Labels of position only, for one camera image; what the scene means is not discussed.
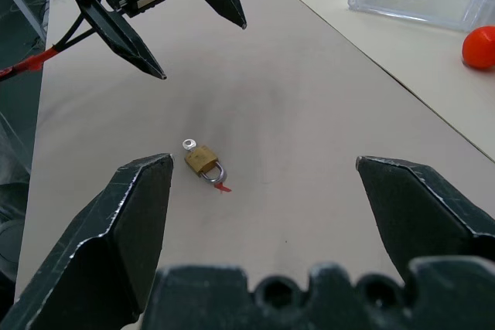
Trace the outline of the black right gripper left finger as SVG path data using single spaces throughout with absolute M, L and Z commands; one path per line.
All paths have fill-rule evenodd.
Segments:
M 174 161 L 121 166 L 70 222 L 0 330 L 121 330 L 145 310 L 165 231 Z

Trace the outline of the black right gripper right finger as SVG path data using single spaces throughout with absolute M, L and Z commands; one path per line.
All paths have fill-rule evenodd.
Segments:
M 374 156 L 358 157 L 356 169 L 401 277 L 417 257 L 474 256 L 495 263 L 495 219 L 435 169 Z

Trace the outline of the brass padlock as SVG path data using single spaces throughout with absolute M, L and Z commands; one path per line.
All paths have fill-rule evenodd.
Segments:
M 221 165 L 219 158 L 206 145 L 190 149 L 185 156 L 185 162 L 196 175 L 211 184 L 220 184 L 227 177 L 227 172 Z M 208 174 L 214 169 L 218 171 L 218 174 L 216 178 L 211 178 Z

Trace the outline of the orange ball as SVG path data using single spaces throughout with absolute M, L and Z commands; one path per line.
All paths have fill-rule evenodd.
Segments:
M 495 26 L 482 26 L 470 32 L 463 42 L 462 58 L 474 69 L 495 67 Z

